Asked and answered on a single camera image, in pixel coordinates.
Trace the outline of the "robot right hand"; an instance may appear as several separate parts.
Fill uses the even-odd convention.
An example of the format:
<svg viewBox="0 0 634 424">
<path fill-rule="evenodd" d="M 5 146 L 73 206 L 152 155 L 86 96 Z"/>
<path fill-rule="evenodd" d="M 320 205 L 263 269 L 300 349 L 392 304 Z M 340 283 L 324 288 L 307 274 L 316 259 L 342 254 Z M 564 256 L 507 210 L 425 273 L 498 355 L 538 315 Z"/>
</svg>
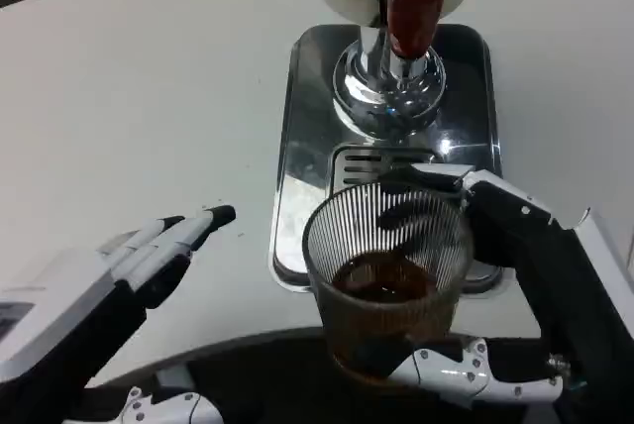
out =
<svg viewBox="0 0 634 424">
<path fill-rule="evenodd" d="M 458 360 L 418 347 L 394 378 L 464 406 L 551 403 L 565 419 L 632 418 L 633 280 L 591 212 L 566 229 L 542 202 L 468 164 L 416 163 L 381 181 L 459 201 L 476 259 L 514 270 L 541 330 L 473 338 Z"/>
</svg>

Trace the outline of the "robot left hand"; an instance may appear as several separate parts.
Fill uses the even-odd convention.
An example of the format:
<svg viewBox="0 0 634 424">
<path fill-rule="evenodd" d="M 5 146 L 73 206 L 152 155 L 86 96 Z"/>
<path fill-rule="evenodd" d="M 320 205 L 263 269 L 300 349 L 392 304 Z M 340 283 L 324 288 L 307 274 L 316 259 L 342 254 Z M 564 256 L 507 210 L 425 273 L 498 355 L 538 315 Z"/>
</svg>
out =
<svg viewBox="0 0 634 424">
<path fill-rule="evenodd" d="M 193 390 L 100 398 L 87 383 L 175 291 L 192 256 L 233 222 L 221 205 L 123 233 L 96 250 L 66 250 L 1 289 L 4 423 L 224 423 Z"/>
</svg>

